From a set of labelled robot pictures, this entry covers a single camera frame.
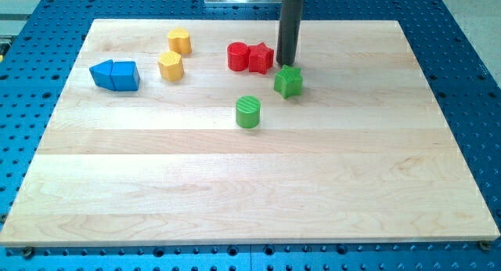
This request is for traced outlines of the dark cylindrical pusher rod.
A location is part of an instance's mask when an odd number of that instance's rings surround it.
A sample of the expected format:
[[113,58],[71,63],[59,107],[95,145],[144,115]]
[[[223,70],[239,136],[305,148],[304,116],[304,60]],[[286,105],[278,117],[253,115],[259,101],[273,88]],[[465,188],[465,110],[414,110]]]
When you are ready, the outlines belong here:
[[279,65],[294,64],[304,0],[282,0],[276,61]]

